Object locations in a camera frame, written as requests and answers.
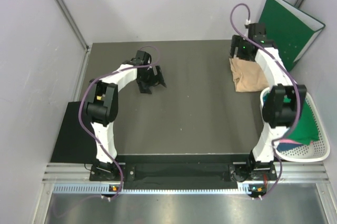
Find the beige t shirt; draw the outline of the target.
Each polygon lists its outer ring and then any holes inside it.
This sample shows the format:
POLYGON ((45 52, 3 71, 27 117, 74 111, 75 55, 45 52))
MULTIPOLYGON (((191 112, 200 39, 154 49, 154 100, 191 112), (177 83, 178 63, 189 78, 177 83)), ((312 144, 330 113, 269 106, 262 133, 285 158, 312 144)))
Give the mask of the beige t shirt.
POLYGON ((257 92, 269 86, 261 67, 252 61, 229 58, 236 92, 257 92))

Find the green ring binder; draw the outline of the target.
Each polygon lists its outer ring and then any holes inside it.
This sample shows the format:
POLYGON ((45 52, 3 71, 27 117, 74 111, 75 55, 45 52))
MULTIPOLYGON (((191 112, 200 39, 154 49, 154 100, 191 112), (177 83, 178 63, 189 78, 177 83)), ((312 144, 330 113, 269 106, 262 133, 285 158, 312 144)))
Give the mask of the green ring binder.
POLYGON ((285 0, 266 0, 260 23, 274 40, 287 71, 291 71, 325 28, 325 24, 285 0))

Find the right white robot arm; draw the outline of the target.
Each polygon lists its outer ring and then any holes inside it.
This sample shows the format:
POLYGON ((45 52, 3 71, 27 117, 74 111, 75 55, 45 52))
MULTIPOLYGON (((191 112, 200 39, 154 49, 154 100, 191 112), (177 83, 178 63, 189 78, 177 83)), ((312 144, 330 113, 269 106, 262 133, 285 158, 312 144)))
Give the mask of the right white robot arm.
POLYGON ((272 40, 256 35, 253 40, 233 35, 230 58, 255 61, 269 85, 262 105, 263 130, 245 165, 233 165, 231 176, 237 182, 256 180, 269 175, 277 156, 276 146, 292 132, 301 117, 306 87, 298 85, 285 69, 272 40))

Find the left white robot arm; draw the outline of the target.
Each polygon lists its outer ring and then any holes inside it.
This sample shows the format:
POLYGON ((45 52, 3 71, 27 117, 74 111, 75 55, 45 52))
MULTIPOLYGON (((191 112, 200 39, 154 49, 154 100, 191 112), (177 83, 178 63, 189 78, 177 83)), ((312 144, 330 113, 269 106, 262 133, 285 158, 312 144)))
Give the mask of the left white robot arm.
POLYGON ((151 88, 158 85, 166 87, 160 66, 153 67, 151 62, 148 53, 145 53, 144 58, 125 61, 111 75, 96 80, 88 91, 82 111, 88 116, 97 138, 91 181, 112 181, 121 175, 118 165, 114 163, 117 150, 113 129, 118 114, 119 91, 133 81, 136 81, 143 94, 151 94, 151 88))

